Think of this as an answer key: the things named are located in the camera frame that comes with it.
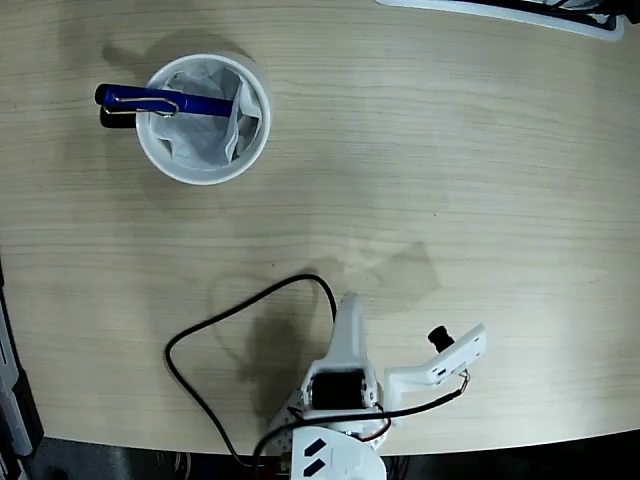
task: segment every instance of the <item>paper cup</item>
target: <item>paper cup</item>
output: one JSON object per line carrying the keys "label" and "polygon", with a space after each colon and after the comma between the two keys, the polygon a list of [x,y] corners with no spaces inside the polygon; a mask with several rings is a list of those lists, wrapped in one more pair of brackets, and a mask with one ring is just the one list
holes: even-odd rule
{"label": "paper cup", "polygon": [[167,142],[160,140],[151,133],[150,119],[151,115],[155,114],[147,112],[136,114],[138,140],[151,163],[169,177],[191,185],[215,185],[240,175],[258,159],[267,143],[271,130],[272,101],[267,78],[253,60],[243,55],[233,52],[220,52],[198,53],[181,57],[158,70],[147,83],[147,87],[162,88],[170,77],[184,70],[188,63],[201,63],[211,60],[224,63],[230,70],[244,77],[255,90],[262,110],[262,124],[256,132],[253,142],[249,148],[233,159],[229,165],[210,170],[199,170],[176,162],[171,156],[171,150]]}

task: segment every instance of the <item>blue pen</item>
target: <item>blue pen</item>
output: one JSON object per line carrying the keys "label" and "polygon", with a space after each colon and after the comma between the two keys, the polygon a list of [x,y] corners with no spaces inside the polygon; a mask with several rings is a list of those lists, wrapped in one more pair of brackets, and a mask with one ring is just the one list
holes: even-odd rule
{"label": "blue pen", "polygon": [[213,115],[230,117],[233,102],[219,98],[188,95],[173,90],[131,87],[128,85],[98,85],[95,100],[109,112],[108,107],[120,107],[133,112],[154,112],[164,117],[172,117],[176,113],[193,113],[196,115]]}

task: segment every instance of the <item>cable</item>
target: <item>cable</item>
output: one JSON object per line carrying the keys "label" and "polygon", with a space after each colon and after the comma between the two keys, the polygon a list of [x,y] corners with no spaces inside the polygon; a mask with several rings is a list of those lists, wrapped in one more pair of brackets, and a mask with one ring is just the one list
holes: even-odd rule
{"label": "cable", "polygon": [[[382,408],[382,405],[380,405],[379,403],[376,403],[376,407],[378,407],[381,412],[384,412],[384,408]],[[361,442],[370,442],[371,440],[375,440],[376,438],[380,438],[382,435],[387,433],[390,428],[391,428],[391,420],[389,418],[387,418],[387,421],[382,426],[382,428],[380,428],[377,432],[372,433],[368,437],[361,437],[360,441]]]}
{"label": "cable", "polygon": [[405,480],[407,478],[407,473],[409,473],[409,463],[411,463],[411,457],[407,455],[404,457],[404,468],[402,469],[402,473],[398,475],[398,480]]}
{"label": "cable", "polygon": [[253,297],[248,298],[247,300],[236,305],[235,307],[232,307],[229,310],[226,310],[222,313],[219,313],[218,315],[211,317],[208,320],[197,323],[187,328],[186,330],[183,330],[182,332],[174,336],[171,340],[169,340],[167,345],[164,347],[164,358],[165,358],[165,362],[167,363],[167,368],[169,369],[171,374],[175,377],[175,379],[178,381],[178,383],[184,387],[187,393],[191,395],[191,397],[196,401],[196,403],[200,405],[202,410],[204,410],[204,412],[207,414],[209,419],[213,422],[213,424],[218,429],[218,432],[220,433],[220,436],[222,437],[222,440],[227,446],[227,449],[229,450],[229,453],[231,454],[231,456],[243,467],[250,468],[251,465],[248,465],[242,461],[242,459],[238,455],[238,452],[234,448],[233,443],[229,438],[229,435],[225,431],[224,427],[222,426],[222,423],[220,422],[216,414],[213,413],[213,410],[211,410],[211,407],[209,407],[207,402],[204,401],[204,399],[200,396],[200,394],[196,391],[196,389],[193,388],[189,384],[189,382],[185,380],[182,374],[178,371],[175,364],[173,363],[173,359],[171,358],[171,350],[183,338],[188,337],[189,335],[196,333],[204,328],[210,327],[211,325],[215,325],[216,323],[224,320],[225,318],[228,318],[232,315],[235,315],[238,312],[241,312],[245,308],[248,308],[254,303],[259,302],[263,298],[268,297],[269,295],[280,290],[281,288],[291,285],[292,283],[301,282],[304,280],[311,280],[311,281],[317,282],[322,287],[324,292],[327,294],[327,298],[331,306],[331,318],[335,321],[336,312],[337,312],[336,300],[333,297],[333,292],[331,291],[331,287],[329,287],[329,284],[325,282],[322,278],[320,278],[318,275],[314,275],[313,273],[301,273],[299,275],[294,275],[292,277],[285,278],[284,280],[281,280],[278,283],[275,283],[270,287],[264,289],[263,291],[255,294]]}
{"label": "cable", "polygon": [[449,403],[452,400],[455,400],[460,395],[462,395],[462,389],[459,388],[453,392],[447,393],[440,398],[436,398],[431,402],[424,403],[422,405],[417,405],[415,407],[405,408],[403,410],[396,410],[393,412],[380,412],[380,413],[356,413],[352,415],[331,415],[328,417],[317,417],[312,419],[300,420],[297,422],[288,423],[286,425],[282,425],[278,428],[275,428],[268,432],[256,445],[256,448],[253,450],[253,471],[256,480],[260,480],[260,455],[262,451],[265,449],[267,444],[273,440],[278,435],[295,430],[296,428],[301,427],[312,427],[314,425],[324,425],[327,423],[332,423],[336,421],[341,422],[355,422],[360,420],[382,420],[382,419],[392,419],[398,417],[406,417],[408,415],[414,415],[416,413],[426,412],[427,410],[432,410],[436,407],[444,405],[445,403]]}

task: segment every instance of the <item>white bracket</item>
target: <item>white bracket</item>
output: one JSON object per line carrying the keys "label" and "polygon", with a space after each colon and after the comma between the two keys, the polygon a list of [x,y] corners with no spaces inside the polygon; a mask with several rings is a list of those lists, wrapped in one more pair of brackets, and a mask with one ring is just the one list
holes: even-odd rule
{"label": "white bracket", "polygon": [[[422,392],[438,387],[442,382],[458,375],[487,350],[487,332],[477,325],[462,338],[417,367],[388,368],[384,372],[384,409],[387,412],[402,408],[405,392]],[[399,418],[394,425],[401,425]]]}

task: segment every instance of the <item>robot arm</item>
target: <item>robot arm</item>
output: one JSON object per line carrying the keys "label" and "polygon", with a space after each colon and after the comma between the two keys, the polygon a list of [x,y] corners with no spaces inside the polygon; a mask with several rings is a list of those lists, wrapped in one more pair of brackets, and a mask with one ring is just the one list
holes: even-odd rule
{"label": "robot arm", "polygon": [[[452,375],[461,374],[487,348],[482,325],[458,341],[449,337],[444,327],[434,330],[429,339],[438,355],[421,366],[385,371],[384,410],[399,410],[405,392],[436,388]],[[367,357],[362,303],[356,294],[348,293],[338,307],[327,355],[311,364],[301,390],[292,394],[271,425],[274,428],[300,418],[337,417],[321,427],[297,428],[292,437],[279,440],[280,451],[292,454],[291,479],[385,480],[384,462],[376,450],[385,441],[390,425],[385,425],[385,420],[339,421],[340,416],[380,409],[378,382]]]}

